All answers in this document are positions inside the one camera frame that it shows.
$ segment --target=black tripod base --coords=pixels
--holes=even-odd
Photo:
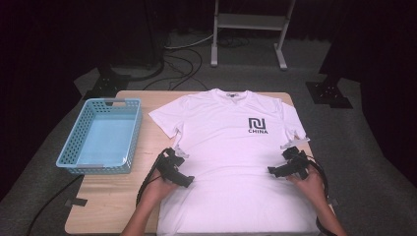
[[[328,104],[331,108],[353,108],[337,86],[326,86],[317,82],[306,82],[306,86],[315,104]]]
[[[115,97],[119,90],[127,89],[131,76],[119,75],[107,64],[101,65],[97,69],[100,77],[95,82],[92,90],[87,91],[83,100],[97,97]]]

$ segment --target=printed logo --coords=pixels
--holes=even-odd
[[[265,119],[258,118],[249,118],[249,133],[255,134],[267,134],[267,126],[265,124]]]

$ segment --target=light blue basket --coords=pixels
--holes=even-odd
[[[73,174],[130,173],[141,122],[138,98],[87,100],[56,165]]]

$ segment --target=wooden table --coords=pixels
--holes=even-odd
[[[133,160],[132,172],[120,175],[86,175],[77,198],[88,200],[85,206],[73,206],[65,224],[69,234],[119,234],[135,210],[136,196],[155,159],[164,148],[170,147],[170,140],[150,119],[154,109],[186,94],[197,91],[142,91],[122,90],[118,98],[138,97],[142,101],[143,120]],[[258,92],[281,98],[293,105],[285,92]],[[308,144],[298,147],[308,155]],[[155,233],[159,207],[150,216],[146,232]]]

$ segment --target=equipment stand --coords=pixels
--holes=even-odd
[[[278,58],[279,68],[287,70],[284,56],[282,55],[282,44],[294,9],[295,0],[290,0],[286,16],[255,16],[239,14],[219,14],[218,2],[215,0],[214,8],[214,29],[211,45],[211,66],[216,67],[217,62],[217,30],[219,28],[247,29],[247,30],[277,30],[281,31],[278,43],[273,45],[276,57]]]

